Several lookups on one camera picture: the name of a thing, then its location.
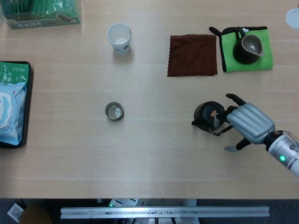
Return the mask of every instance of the metal rail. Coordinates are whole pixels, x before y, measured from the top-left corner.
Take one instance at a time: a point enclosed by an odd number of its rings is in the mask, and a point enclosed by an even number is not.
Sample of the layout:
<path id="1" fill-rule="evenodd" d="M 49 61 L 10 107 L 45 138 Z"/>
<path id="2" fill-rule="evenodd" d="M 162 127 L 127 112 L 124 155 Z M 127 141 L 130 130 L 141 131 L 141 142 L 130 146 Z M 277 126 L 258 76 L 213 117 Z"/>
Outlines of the metal rail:
<path id="1" fill-rule="evenodd" d="M 101 207 L 61 209 L 61 219 L 269 216 L 269 207 Z"/>

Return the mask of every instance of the green packaging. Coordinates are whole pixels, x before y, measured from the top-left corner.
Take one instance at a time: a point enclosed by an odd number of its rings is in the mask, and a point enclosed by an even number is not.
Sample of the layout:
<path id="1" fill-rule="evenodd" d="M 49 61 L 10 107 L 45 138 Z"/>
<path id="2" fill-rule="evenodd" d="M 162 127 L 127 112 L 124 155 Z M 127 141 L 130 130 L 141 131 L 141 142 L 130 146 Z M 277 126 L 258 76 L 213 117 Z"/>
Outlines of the green packaging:
<path id="1" fill-rule="evenodd" d="M 7 85 L 8 83 L 17 84 L 26 82 L 27 86 L 28 75 L 28 64 L 0 62 L 0 83 L 2 85 Z"/>
<path id="2" fill-rule="evenodd" d="M 81 0 L 0 0 L 12 29 L 81 24 Z"/>

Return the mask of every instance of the brown towel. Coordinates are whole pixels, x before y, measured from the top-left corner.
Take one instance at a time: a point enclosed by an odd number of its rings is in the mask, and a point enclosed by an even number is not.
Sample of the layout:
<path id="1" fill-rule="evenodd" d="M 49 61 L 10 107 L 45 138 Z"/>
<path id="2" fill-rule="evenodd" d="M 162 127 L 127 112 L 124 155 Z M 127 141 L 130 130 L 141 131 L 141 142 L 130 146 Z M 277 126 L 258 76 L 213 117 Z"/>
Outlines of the brown towel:
<path id="1" fill-rule="evenodd" d="M 216 36 L 170 36 L 168 77 L 217 74 Z"/>

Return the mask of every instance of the green mat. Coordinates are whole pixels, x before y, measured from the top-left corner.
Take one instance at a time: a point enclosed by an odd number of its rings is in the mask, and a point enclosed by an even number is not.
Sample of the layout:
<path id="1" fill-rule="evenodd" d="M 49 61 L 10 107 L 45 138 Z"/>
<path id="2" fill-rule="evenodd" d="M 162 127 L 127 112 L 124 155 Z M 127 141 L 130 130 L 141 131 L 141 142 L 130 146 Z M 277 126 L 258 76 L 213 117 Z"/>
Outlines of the green mat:
<path id="1" fill-rule="evenodd" d="M 234 59 L 233 48 L 237 41 L 235 35 L 236 27 L 226 28 L 222 31 L 222 33 L 213 27 L 209 28 L 215 35 L 219 36 L 222 68 L 224 72 L 266 70 L 273 67 L 271 44 L 267 27 L 245 28 L 249 30 L 246 34 L 253 34 L 260 38 L 264 51 L 264 56 L 252 64 L 242 64 Z"/>

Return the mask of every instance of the teapot spout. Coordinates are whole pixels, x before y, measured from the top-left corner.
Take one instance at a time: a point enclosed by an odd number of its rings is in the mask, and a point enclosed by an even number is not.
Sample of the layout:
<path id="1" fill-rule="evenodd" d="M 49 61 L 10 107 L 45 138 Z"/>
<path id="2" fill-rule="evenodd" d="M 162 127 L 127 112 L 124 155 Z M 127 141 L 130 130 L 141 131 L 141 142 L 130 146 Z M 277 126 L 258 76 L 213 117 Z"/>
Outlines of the teapot spout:
<path id="1" fill-rule="evenodd" d="M 198 125 L 198 122 L 197 122 L 197 120 L 194 120 L 194 121 L 192 121 L 191 124 L 194 125 L 194 126 L 197 126 L 197 125 Z"/>

